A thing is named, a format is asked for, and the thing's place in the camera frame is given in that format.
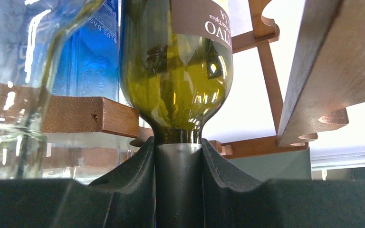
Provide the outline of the blue glass bottle silver cap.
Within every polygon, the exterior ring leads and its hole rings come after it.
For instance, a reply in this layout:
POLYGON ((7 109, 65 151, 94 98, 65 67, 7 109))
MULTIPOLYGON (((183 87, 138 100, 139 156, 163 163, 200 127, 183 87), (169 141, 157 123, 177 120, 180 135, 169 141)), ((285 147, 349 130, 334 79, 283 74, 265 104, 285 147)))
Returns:
POLYGON ((118 1, 106 0, 67 40, 55 76, 53 95, 119 100, 118 6, 118 1))

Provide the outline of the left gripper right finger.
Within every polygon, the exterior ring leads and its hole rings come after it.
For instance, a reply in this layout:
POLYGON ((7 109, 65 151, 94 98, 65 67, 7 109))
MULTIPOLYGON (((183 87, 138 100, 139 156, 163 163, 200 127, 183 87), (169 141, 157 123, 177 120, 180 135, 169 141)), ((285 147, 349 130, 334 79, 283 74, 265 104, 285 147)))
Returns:
POLYGON ((202 149, 207 228, 365 228, 365 180, 261 182, 202 149))

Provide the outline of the dark green wine bottle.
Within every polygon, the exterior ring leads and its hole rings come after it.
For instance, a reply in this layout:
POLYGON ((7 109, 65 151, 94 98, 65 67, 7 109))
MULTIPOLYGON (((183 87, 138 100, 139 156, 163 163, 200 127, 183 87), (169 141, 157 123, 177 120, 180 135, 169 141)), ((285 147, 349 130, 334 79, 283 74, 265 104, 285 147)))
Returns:
POLYGON ((157 227, 204 227, 202 129, 232 80, 228 1, 122 1, 120 82, 154 133, 157 227))

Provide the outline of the clear glass flask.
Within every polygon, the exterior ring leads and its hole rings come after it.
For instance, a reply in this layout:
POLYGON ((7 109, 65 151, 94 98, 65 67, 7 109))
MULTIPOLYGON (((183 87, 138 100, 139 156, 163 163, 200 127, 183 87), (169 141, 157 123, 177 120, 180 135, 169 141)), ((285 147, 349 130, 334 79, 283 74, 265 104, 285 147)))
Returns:
POLYGON ((65 41, 101 0, 0 0, 0 180, 39 178, 40 131, 65 41))

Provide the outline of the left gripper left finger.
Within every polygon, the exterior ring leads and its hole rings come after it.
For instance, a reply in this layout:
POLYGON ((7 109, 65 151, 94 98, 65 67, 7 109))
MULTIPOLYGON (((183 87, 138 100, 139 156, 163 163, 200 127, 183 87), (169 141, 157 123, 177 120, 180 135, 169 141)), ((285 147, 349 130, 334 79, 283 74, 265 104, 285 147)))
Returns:
POLYGON ((0 180, 0 228, 152 228, 154 139, 89 185, 73 179, 0 180))

